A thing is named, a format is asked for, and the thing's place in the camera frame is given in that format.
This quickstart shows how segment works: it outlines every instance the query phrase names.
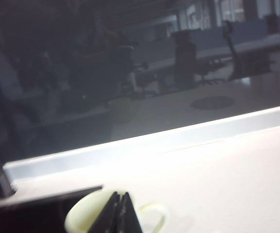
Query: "black office chair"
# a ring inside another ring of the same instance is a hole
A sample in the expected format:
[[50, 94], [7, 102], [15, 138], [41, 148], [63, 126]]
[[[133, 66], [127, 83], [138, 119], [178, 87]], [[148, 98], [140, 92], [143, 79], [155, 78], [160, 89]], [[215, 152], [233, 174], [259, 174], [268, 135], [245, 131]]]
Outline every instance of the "black office chair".
[[[199, 62], [196, 60], [196, 45], [191, 42], [192, 30], [180, 31], [174, 34], [175, 48], [175, 79], [180, 88], [189, 89], [199, 85], [212, 85], [225, 82], [224, 79], [206, 80], [205, 76], [225, 65], [214, 61]], [[195, 74], [202, 80], [195, 82]]]

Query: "window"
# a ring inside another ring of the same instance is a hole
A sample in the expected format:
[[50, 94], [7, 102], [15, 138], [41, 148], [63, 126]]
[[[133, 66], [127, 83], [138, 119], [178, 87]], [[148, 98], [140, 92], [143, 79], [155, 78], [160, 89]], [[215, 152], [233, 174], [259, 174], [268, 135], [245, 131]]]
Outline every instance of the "window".
[[221, 0], [222, 20], [243, 22], [245, 13], [242, 0]]

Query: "desk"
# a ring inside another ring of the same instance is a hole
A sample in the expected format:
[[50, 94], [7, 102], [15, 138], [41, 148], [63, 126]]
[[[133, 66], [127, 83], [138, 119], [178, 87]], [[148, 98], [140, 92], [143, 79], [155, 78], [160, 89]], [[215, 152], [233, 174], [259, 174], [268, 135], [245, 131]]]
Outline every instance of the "desk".
[[[273, 46], [280, 45], [280, 34], [276, 35], [269, 35], [266, 38], [262, 40], [256, 40], [256, 41], [249, 41], [244, 42], [240, 44], [235, 45], [235, 49], [238, 53], [243, 52], [250, 52], [254, 50], [262, 50], [267, 49]], [[197, 52], [197, 59], [198, 60], [206, 60], [206, 59], [217, 59], [222, 57], [231, 56], [229, 48], [227, 46], [210, 49], [210, 50], [201, 50]], [[140, 72], [143, 73], [149, 73], [149, 72], [156, 72], [160, 69], [164, 69], [169, 66], [173, 66], [175, 64], [175, 58], [169, 58], [162, 61], [157, 61], [149, 64], [149, 68]]]
[[[190, 140], [188, 147], [163, 153], [152, 150], [140, 156], [137, 153], [140, 148], [133, 144], [134, 140], [126, 140], [6, 164], [6, 171], [11, 175], [23, 167], [29, 168], [30, 173], [22, 173], [25, 179], [12, 182], [18, 190], [12, 197], [0, 200], [0, 206], [102, 183], [105, 188], [127, 189], [135, 197], [135, 206], [152, 201], [167, 206], [170, 218], [163, 233], [280, 232], [280, 125], [211, 141], [206, 141], [208, 134], [203, 134], [206, 127], [221, 133], [247, 128], [247, 122], [242, 124], [242, 120], [249, 117], [250, 125], [258, 116], [263, 122], [270, 122], [270, 115], [279, 111], [280, 107], [266, 113], [226, 119], [225, 123], [231, 123], [231, 128], [221, 127], [218, 122], [192, 126], [185, 131], [191, 131], [191, 136], [193, 131], [198, 131], [201, 143]], [[280, 122], [280, 116], [274, 121]], [[142, 138], [154, 139], [156, 144], [159, 136], [172, 137], [180, 131]], [[116, 153], [117, 146], [121, 153]], [[163, 147], [166, 149], [169, 145], [164, 143]], [[84, 161], [78, 157], [81, 153], [85, 154]], [[57, 162], [68, 157], [73, 163], [85, 163], [87, 167], [54, 173], [55, 165], [61, 169]], [[52, 168], [51, 173], [27, 177], [44, 167]]]

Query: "white desk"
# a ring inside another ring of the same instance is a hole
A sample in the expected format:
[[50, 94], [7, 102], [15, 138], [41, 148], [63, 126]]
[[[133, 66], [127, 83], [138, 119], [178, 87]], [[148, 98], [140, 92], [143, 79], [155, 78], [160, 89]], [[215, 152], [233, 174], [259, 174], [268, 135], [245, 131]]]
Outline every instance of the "white desk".
[[[262, 50], [262, 49], [266, 49], [266, 48], [269, 48], [272, 46], [277, 46], [277, 45], [280, 45], [280, 34], [269, 35], [261, 40], [249, 41], [249, 42], [236, 44], [236, 45], [234, 45], [234, 47], [238, 53], [243, 53], [243, 52], [249, 52], [249, 51], [253, 51], [253, 50]], [[201, 51], [198, 51], [196, 54], [196, 57], [198, 60], [208, 59], [208, 58], [219, 58], [219, 57], [225, 57], [225, 56], [231, 56], [231, 53], [227, 46], [215, 48], [215, 49], [209, 49], [209, 50], [201, 50]], [[173, 66], [174, 64], [175, 64], [174, 57], [165, 59], [165, 60], [161, 60], [161, 61], [156, 61], [156, 62], [150, 63], [149, 68], [140, 73], [154, 72], [159, 69], [164, 69], [166, 67]]]
[[[252, 117], [253, 124], [254, 116], [268, 120], [270, 114], [279, 111], [267, 110], [244, 118]], [[234, 121], [236, 125], [244, 118], [223, 121]], [[128, 139], [116, 144], [126, 149], [123, 144], [130, 142]], [[85, 150], [88, 157], [93, 155]], [[80, 150], [70, 152], [76, 159]], [[280, 126], [198, 145], [191, 141], [187, 148], [163, 153], [117, 155], [115, 160], [110, 157], [104, 154], [97, 163], [90, 159], [91, 164], [84, 168], [14, 180], [18, 191], [0, 200], [0, 206], [104, 184], [106, 188], [128, 190], [136, 206], [151, 201], [167, 206], [170, 218], [163, 233], [280, 233]], [[36, 160], [44, 159], [50, 163], [50, 157]], [[27, 166], [33, 160], [21, 163]], [[11, 166], [19, 164], [9, 165], [6, 170], [10, 171]]]

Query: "mug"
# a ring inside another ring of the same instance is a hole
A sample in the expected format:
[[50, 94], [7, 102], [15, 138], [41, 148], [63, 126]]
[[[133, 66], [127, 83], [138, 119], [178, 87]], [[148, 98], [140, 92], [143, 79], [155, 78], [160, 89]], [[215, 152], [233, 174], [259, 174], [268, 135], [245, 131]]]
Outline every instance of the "mug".
[[[87, 233], [94, 221], [104, 208], [111, 195], [117, 191], [120, 196], [125, 194], [123, 190], [98, 190], [80, 199], [68, 212], [65, 219], [65, 229], [68, 233]], [[168, 219], [168, 211], [160, 203], [148, 203], [139, 208], [135, 208], [138, 219], [141, 219], [146, 212], [156, 211], [161, 218], [151, 233], [158, 233]]]

